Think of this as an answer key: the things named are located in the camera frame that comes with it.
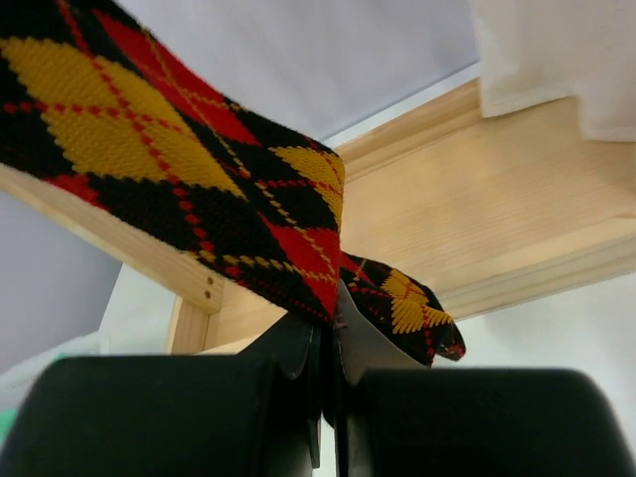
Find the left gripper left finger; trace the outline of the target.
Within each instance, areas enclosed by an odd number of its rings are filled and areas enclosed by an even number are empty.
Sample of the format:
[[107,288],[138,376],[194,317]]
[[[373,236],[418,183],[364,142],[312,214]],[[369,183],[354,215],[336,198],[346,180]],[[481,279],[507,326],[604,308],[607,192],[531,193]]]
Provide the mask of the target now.
[[308,476],[321,331],[286,315],[234,355],[64,358],[37,378],[5,476]]

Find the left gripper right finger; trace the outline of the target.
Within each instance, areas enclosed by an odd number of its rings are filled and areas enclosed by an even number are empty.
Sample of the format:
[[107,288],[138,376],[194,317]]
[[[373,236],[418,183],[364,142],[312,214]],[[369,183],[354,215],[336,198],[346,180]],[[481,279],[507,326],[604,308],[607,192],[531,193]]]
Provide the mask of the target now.
[[430,370],[339,289],[334,433],[341,476],[631,476],[609,403],[571,370]]

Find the red black argyle sock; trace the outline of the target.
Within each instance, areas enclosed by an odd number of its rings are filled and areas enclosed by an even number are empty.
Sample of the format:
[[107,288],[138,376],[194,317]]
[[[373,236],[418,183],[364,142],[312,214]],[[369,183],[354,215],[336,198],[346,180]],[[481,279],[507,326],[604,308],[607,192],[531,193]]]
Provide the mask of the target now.
[[224,96],[112,1],[1,5],[1,160],[268,302],[360,312],[430,365],[466,351],[433,292],[340,246],[345,168]]

